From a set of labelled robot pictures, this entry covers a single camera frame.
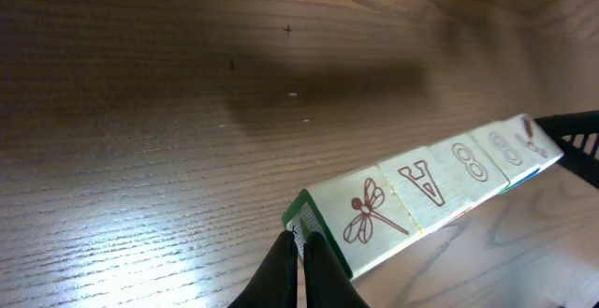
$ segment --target wooden table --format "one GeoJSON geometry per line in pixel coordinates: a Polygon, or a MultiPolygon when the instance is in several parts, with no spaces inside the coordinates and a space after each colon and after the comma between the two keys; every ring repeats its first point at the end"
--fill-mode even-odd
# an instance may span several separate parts
{"type": "MultiPolygon", "coordinates": [[[[303,186],[596,109],[597,3],[2,0],[0,307],[227,306],[303,186]]],[[[355,286],[372,307],[592,306],[598,196],[553,167],[355,286]]]]}

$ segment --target red dragonfly symbol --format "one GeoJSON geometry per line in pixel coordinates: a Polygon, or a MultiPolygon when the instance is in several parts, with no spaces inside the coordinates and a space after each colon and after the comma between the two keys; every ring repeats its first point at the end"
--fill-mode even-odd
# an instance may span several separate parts
{"type": "Polygon", "coordinates": [[[364,181],[364,202],[362,203],[360,198],[352,199],[352,208],[354,210],[359,210],[360,213],[356,218],[352,219],[343,231],[343,239],[349,243],[354,242],[356,239],[359,239],[362,243],[368,243],[373,236],[372,218],[376,218],[383,223],[396,228],[405,235],[410,235],[410,232],[405,228],[393,223],[381,215],[381,213],[374,210],[381,206],[384,201],[385,193],[383,192],[383,189],[376,186],[376,183],[372,178],[368,178],[364,181]]]}
{"type": "Polygon", "coordinates": [[[547,152],[534,144],[533,122],[526,117],[522,117],[522,122],[524,123],[524,130],[526,131],[528,140],[524,139],[520,134],[517,134],[516,138],[520,141],[520,143],[522,143],[522,145],[524,145],[526,149],[547,158],[547,152]]]}

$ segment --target red engraving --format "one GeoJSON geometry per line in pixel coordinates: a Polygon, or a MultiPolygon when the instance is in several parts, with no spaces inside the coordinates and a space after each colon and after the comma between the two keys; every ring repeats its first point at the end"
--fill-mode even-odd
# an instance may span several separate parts
{"type": "Polygon", "coordinates": [[[466,167],[470,176],[479,182],[486,182],[489,173],[484,165],[476,160],[475,153],[462,143],[451,146],[451,152],[466,167]]]}
{"type": "Polygon", "coordinates": [[[412,169],[410,167],[403,167],[398,170],[401,176],[407,178],[410,182],[412,182],[420,191],[422,191],[432,202],[438,207],[442,207],[446,204],[446,201],[443,199],[443,195],[441,195],[441,191],[439,191],[439,187],[437,187],[437,183],[431,176],[431,172],[429,171],[429,165],[425,160],[420,160],[414,163],[414,166],[420,170],[420,174],[418,176],[414,176],[412,174],[412,169]]]}
{"type": "Polygon", "coordinates": [[[520,153],[514,150],[507,142],[507,139],[500,133],[497,131],[489,133],[489,142],[502,153],[508,163],[515,166],[522,165],[522,156],[520,153]]]}
{"type": "Polygon", "coordinates": [[[533,132],[533,121],[527,117],[522,116],[522,122],[524,123],[524,131],[528,139],[524,139],[520,134],[516,134],[516,139],[528,150],[540,154],[542,157],[547,158],[547,151],[539,148],[534,144],[534,132],[533,132]]]}
{"type": "Polygon", "coordinates": [[[385,201],[385,193],[383,189],[376,186],[372,178],[364,181],[364,202],[360,198],[353,198],[352,209],[359,210],[360,213],[352,219],[352,221],[343,230],[343,239],[346,242],[352,243],[356,239],[362,243],[368,243],[373,236],[373,220],[378,219],[383,223],[396,228],[399,232],[410,235],[405,228],[393,223],[385,218],[382,214],[375,211],[385,201]]]}

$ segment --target black plastic object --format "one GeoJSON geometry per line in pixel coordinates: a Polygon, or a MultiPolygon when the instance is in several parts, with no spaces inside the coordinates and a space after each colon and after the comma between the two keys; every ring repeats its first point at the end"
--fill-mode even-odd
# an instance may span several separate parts
{"type": "Polygon", "coordinates": [[[599,111],[555,115],[534,121],[562,149],[563,157],[558,164],[595,188],[599,188],[599,160],[595,158],[599,148],[599,111]],[[585,147],[591,134],[597,134],[597,137],[591,151],[587,153],[585,147]],[[578,135],[583,136],[579,148],[574,145],[578,135]],[[570,140],[563,139],[565,136],[570,136],[570,140]]]}
{"type": "MultiPolygon", "coordinates": [[[[230,308],[297,306],[298,251],[294,235],[279,235],[260,267],[230,308]]],[[[313,232],[304,245],[308,308],[368,308],[349,282],[322,235],[313,232]]]]}

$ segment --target stack of tiles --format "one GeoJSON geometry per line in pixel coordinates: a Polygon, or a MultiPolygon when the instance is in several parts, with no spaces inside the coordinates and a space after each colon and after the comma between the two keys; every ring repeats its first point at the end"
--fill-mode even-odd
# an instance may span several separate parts
{"type": "Polygon", "coordinates": [[[300,257],[322,233],[352,279],[563,155],[526,114],[310,186],[283,215],[300,257]]]}

